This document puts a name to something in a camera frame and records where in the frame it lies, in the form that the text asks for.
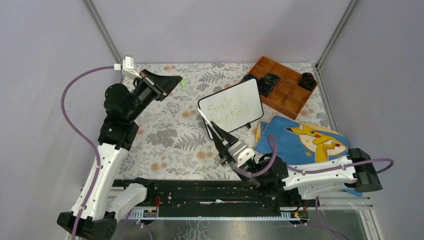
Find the white whiteboard black frame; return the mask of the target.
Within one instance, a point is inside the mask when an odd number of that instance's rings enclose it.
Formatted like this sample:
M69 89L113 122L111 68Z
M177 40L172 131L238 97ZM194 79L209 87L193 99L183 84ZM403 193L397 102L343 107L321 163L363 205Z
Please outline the white whiteboard black frame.
M197 105L209 121L226 132L246 127L264 115L254 78L203 97Z

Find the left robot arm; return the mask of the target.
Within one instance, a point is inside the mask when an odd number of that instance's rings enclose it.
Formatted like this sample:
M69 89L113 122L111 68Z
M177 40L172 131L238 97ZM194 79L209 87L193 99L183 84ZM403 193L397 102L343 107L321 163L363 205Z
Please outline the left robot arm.
M72 208L61 212L57 224L71 239L109 240L123 217L128 217L137 204L148 206L155 200L150 180L137 178L112 202L108 194L118 169L128 155L139 131L136 118L153 101L164 100L182 81L181 76L124 71L133 80L134 89L122 83L109 86L104 93L106 117L97 143L89 141L95 154L94 163L83 189Z

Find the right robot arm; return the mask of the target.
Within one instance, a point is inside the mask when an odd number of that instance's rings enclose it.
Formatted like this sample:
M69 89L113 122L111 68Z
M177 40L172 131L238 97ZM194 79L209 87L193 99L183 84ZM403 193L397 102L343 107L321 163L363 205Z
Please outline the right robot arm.
M383 188L370 156L349 148L340 134L282 117L266 124L255 148L208 122L222 165L267 197L286 196L293 206L323 193Z

